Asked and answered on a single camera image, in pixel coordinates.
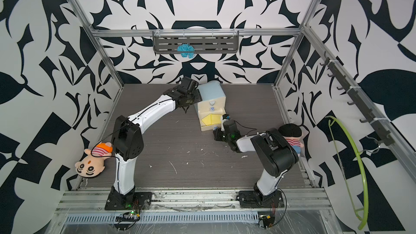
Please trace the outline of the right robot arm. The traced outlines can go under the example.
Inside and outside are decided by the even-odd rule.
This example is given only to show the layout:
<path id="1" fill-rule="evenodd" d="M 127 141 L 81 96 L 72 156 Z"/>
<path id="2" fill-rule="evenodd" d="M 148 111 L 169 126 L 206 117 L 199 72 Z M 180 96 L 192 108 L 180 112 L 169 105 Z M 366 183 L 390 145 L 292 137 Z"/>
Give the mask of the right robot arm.
<path id="1" fill-rule="evenodd" d="M 227 143 L 236 153 L 255 152 L 263 165 L 260 179 L 253 187 L 253 198 L 244 202 L 265 203 L 275 197 L 277 186 L 284 175 L 299 161 L 304 144 L 302 130 L 293 123 L 271 128 L 262 133 L 242 135 L 238 123 L 226 117 L 220 127 L 213 128 L 214 140 Z"/>

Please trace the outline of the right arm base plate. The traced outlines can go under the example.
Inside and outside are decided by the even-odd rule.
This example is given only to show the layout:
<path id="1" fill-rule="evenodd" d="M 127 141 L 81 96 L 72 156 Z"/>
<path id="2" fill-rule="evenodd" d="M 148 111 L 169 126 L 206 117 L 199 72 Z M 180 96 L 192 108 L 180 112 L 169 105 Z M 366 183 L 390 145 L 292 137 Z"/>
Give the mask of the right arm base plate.
<path id="1" fill-rule="evenodd" d="M 236 200 L 243 209 L 285 207 L 285 201 L 280 191 L 275 191 L 268 196 L 263 196 L 259 191 L 239 191 Z"/>

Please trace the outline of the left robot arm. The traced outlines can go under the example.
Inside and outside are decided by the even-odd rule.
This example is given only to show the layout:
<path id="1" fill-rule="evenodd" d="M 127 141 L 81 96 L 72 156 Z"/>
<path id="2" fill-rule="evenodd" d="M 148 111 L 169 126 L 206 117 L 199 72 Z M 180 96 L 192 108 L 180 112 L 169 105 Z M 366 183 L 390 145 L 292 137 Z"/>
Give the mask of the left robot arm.
<path id="1" fill-rule="evenodd" d="M 116 119 L 111 142 L 117 163 L 113 188 L 119 195 L 125 197 L 134 192 L 134 169 L 137 157 L 144 149 L 143 134 L 168 113 L 178 108 L 187 112 L 191 105 L 200 102 L 198 86 L 197 81 L 184 77 L 144 109 Z"/>

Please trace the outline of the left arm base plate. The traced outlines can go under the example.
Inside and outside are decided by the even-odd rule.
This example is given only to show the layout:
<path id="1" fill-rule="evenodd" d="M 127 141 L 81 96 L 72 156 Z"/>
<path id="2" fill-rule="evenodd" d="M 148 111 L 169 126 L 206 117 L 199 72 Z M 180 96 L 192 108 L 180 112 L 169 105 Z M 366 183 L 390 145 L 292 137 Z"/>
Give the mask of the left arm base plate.
<path id="1" fill-rule="evenodd" d="M 126 195 L 122 195 L 112 186 L 106 201 L 105 210 L 138 211 L 147 205 L 151 205 L 152 196 L 152 192 L 136 192 L 135 189 L 132 189 Z"/>

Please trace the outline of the yellow sticky note pad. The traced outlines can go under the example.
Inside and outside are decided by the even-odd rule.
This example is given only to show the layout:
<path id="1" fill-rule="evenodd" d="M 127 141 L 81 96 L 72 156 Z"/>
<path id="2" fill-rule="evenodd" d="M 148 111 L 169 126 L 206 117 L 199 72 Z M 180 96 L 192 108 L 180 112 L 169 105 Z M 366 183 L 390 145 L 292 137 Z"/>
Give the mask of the yellow sticky note pad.
<path id="1" fill-rule="evenodd" d="M 204 124 L 204 126 L 212 126 L 220 124 L 222 120 L 221 114 L 209 114 L 206 117 L 204 117 L 201 121 Z"/>

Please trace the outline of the light blue drawer box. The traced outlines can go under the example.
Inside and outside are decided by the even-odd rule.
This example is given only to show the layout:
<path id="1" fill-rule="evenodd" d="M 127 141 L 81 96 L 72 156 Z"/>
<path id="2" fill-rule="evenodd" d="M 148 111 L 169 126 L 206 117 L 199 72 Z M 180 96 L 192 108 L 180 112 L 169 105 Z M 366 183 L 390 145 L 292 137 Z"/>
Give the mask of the light blue drawer box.
<path id="1" fill-rule="evenodd" d="M 201 101 L 195 104 L 200 119 L 209 114 L 225 114 L 226 95 L 218 81 L 200 84 Z"/>

